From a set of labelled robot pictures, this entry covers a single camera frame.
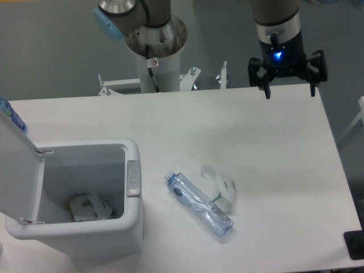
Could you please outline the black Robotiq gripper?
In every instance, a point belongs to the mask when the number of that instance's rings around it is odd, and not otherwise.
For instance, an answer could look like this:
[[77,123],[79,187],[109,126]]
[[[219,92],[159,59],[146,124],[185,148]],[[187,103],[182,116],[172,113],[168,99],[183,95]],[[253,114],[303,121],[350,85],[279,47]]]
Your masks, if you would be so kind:
[[[271,98],[270,82],[275,77],[293,77],[309,83],[311,97],[316,95],[316,87],[328,80],[328,68],[323,50],[306,56],[303,36],[300,30],[292,39],[272,46],[268,37],[258,35],[263,60],[252,57],[248,63],[249,83],[263,90],[267,99]],[[264,69],[262,76],[258,72]]]

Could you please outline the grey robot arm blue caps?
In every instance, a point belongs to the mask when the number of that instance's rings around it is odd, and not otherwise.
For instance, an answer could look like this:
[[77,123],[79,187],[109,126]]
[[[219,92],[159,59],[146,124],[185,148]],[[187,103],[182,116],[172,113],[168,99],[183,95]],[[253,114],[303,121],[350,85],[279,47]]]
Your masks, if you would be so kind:
[[[298,77],[316,86],[328,79],[325,55],[304,52],[298,1],[251,1],[262,58],[248,64],[249,83],[270,98],[276,78]],[[96,22],[112,39],[124,39],[135,54],[143,93],[178,92],[192,84],[180,77],[179,55],[188,31],[170,1],[100,1]]]

